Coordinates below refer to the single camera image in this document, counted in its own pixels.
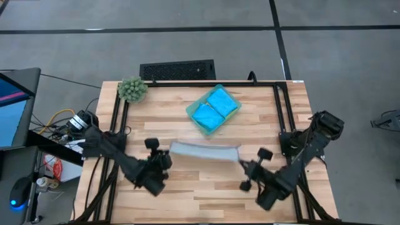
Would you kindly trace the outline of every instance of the wooden tabletop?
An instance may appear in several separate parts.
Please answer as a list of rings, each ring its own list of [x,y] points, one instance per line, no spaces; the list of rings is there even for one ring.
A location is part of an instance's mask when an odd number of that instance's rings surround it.
[[[113,113],[118,82],[102,85],[96,115],[100,128],[107,131]],[[312,116],[306,87],[303,82],[287,82],[296,127],[306,129]],[[257,159],[257,151],[265,147],[274,153],[272,161],[263,162],[270,170],[286,165],[281,154],[278,132],[280,131],[274,93],[271,87],[227,87],[242,103],[242,108],[211,137],[203,136],[186,114],[195,100],[209,91],[210,87],[150,87],[143,102],[130,104],[127,126],[132,128],[128,136],[126,154],[146,158],[149,150],[144,146],[146,138],[157,137],[161,149],[168,149],[171,141],[224,146],[241,145],[240,157]],[[288,122],[283,94],[280,94],[285,121]],[[117,129],[121,121],[123,104],[120,104]],[[198,159],[171,155],[172,168],[164,191],[154,197],[144,188],[134,189],[119,170],[112,223],[272,223],[294,222],[293,198],[276,201],[270,211],[261,209],[254,201],[257,187],[250,192],[239,190],[246,179],[238,163]],[[96,159],[85,161],[76,194],[76,214],[84,210],[89,178]],[[101,161],[91,186],[89,201],[98,190]],[[313,159],[306,168],[308,184],[316,199],[332,216],[337,217],[336,207],[325,165]],[[102,203],[100,218],[104,218],[108,193]],[[303,216],[306,207],[300,195]]]

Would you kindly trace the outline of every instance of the plastic tray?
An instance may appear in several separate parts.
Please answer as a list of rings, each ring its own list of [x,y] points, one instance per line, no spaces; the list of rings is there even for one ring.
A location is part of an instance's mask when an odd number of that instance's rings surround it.
[[[236,103],[237,108],[231,112],[226,118],[225,120],[219,124],[215,129],[209,131],[207,130],[205,127],[203,127],[202,125],[200,125],[194,118],[193,118],[193,114],[196,112],[196,110],[198,109],[198,107],[200,106],[200,103],[207,103],[207,98],[216,90],[218,89],[222,89],[224,90],[229,97],[231,97],[231,99]],[[215,86],[214,88],[212,88],[209,92],[207,92],[205,95],[203,95],[202,97],[200,97],[197,101],[195,101],[194,103],[192,103],[190,106],[188,106],[186,108],[186,113],[187,115],[189,115],[189,117],[193,120],[193,122],[196,124],[196,126],[201,130],[201,132],[203,132],[205,135],[210,135],[212,134],[214,131],[216,131],[222,124],[224,124],[228,119],[230,119],[233,115],[235,115],[237,113],[237,111],[242,107],[242,104],[236,100],[231,93],[229,93],[229,91],[227,91],[225,89],[224,86],[218,84],[217,86]]]

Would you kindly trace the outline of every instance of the gray towel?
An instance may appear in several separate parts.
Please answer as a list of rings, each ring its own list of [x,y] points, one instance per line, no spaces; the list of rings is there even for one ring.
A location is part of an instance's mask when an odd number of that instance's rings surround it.
[[[199,158],[239,161],[240,146],[204,146],[173,141],[169,151],[176,154],[194,156]]]

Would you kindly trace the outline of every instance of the small green plant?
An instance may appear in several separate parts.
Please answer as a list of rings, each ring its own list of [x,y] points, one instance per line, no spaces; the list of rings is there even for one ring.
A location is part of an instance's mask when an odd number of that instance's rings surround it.
[[[123,79],[118,86],[119,97],[129,103],[138,103],[144,99],[148,91],[148,86],[140,77]]]

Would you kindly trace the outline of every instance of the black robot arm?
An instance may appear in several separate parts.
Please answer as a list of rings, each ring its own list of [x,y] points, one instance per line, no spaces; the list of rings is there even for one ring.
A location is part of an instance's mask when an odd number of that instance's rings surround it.
[[[271,172],[261,166],[263,159],[270,160],[272,153],[261,148],[256,161],[240,161],[248,180],[242,182],[243,191],[250,190],[251,180],[257,182],[259,193],[256,202],[270,210],[277,199],[286,199],[295,189],[303,169],[321,154],[330,140],[336,140],[342,133],[343,121],[327,111],[317,112],[305,131],[296,131],[287,138],[281,138],[283,153],[294,156],[292,163]]]
[[[118,134],[105,133],[96,126],[89,126],[84,136],[85,142],[79,143],[84,149],[84,156],[86,154],[102,155],[115,160],[126,179],[131,181],[135,188],[144,186],[154,196],[164,189],[163,181],[168,178],[167,169],[172,166],[172,161],[169,151],[157,150],[158,139],[145,140],[145,145],[151,149],[151,154],[143,160],[127,156],[117,148],[118,140],[121,140]]]

